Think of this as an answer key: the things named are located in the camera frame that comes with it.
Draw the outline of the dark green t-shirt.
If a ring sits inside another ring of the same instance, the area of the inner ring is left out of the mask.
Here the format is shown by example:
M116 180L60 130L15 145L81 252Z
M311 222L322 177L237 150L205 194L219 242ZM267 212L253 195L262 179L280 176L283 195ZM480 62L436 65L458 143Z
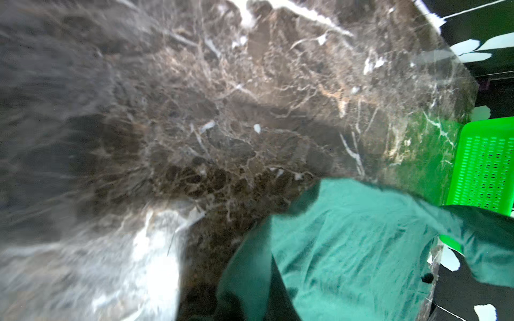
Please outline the dark green t-shirt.
M206 320L413 320L433 241L463 246L474 278L513 286L513 219L324 179L267 217L224 270Z

